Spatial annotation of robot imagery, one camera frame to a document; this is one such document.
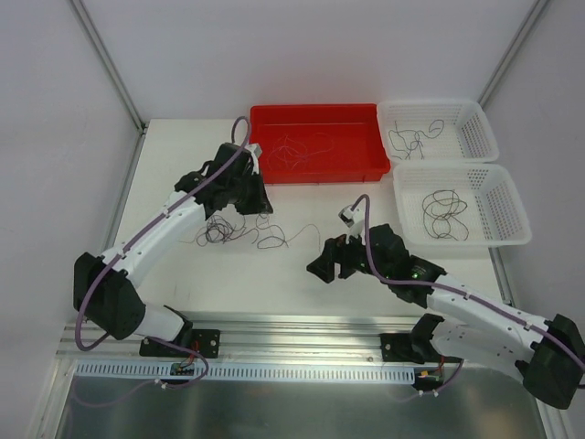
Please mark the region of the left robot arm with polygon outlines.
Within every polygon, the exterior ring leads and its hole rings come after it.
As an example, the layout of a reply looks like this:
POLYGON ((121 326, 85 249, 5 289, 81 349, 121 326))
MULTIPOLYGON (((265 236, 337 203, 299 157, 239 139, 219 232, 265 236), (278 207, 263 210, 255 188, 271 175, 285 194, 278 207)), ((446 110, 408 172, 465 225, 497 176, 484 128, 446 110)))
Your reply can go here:
POLYGON ((188 230, 233 206, 242 215, 271 214, 257 144, 224 143, 215 157, 183 175, 161 209, 127 242, 74 263, 73 306, 117 340, 156 340, 173 356, 192 345, 193 325, 165 305, 144 302, 138 288, 150 269, 188 230))

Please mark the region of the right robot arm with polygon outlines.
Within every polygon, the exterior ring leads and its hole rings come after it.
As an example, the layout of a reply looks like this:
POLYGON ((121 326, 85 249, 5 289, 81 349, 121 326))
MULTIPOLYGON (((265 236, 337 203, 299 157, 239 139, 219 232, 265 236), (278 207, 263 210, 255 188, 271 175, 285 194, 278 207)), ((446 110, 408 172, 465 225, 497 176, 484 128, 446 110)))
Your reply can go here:
POLYGON ((368 241, 350 235, 326 240, 306 270, 327 284, 354 273, 372 275, 397 298, 424 309, 407 335, 383 337, 384 355, 396 361, 468 360, 517 380, 560 410, 584 385, 584 341, 571 319, 534 316, 480 295, 409 253, 387 224, 371 228, 368 241))

